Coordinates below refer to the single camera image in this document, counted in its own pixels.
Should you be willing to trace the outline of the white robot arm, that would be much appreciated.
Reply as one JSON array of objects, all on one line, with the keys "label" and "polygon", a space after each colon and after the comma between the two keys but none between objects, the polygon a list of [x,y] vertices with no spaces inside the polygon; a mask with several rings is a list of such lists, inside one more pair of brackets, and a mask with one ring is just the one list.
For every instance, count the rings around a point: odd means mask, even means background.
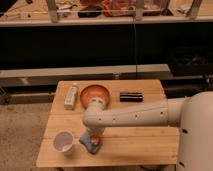
[{"label": "white robot arm", "polygon": [[93,97],[86,106],[82,122],[90,135],[101,135],[107,127],[178,126],[187,102],[188,98],[172,98],[106,109],[106,100]]}]

